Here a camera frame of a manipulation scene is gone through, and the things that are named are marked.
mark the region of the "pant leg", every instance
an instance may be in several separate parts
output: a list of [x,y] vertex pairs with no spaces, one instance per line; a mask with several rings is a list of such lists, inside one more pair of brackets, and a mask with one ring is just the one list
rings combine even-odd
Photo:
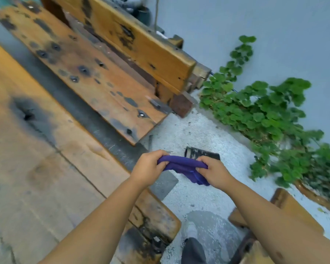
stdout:
[[196,238],[188,238],[182,251],[181,264],[205,264],[205,262],[203,246]]

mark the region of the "purple fabric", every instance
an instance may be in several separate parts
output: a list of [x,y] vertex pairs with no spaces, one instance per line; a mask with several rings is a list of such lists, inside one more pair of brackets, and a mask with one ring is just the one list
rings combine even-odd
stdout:
[[196,171],[196,168],[208,168],[203,162],[177,155],[164,155],[159,158],[158,164],[163,161],[169,161],[164,170],[174,170],[185,175],[193,183],[209,186],[207,179]]

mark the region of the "ivy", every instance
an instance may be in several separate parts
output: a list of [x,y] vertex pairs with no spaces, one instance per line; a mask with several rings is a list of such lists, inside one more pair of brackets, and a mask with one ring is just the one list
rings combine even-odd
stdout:
[[[217,120],[228,124],[252,141],[256,153],[251,164],[252,180],[280,174],[277,185],[288,187],[301,180],[330,200],[330,145],[318,145],[324,133],[305,131],[298,124],[306,117],[298,107],[311,83],[287,78],[280,85],[255,81],[239,92],[233,83],[253,55],[254,36],[240,36],[241,45],[230,52],[231,60],[204,83],[200,107],[211,109]],[[282,149],[282,144],[290,149]]]

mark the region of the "sneaker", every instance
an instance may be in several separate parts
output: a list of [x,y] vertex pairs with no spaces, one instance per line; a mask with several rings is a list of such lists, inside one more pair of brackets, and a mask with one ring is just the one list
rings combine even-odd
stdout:
[[196,239],[198,238],[198,231],[197,231],[197,228],[196,228],[196,225],[194,224],[194,222],[186,221],[183,231],[184,231],[185,240],[187,240],[190,237],[193,237]]

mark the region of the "gray wall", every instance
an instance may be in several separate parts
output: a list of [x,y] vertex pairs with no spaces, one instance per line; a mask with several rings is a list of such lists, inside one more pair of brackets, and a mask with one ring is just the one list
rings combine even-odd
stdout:
[[[147,7],[154,15],[155,0]],[[160,0],[158,25],[183,37],[184,50],[214,71],[240,35],[255,35],[254,56],[235,88],[309,80],[302,124],[323,130],[330,143],[330,0]]]

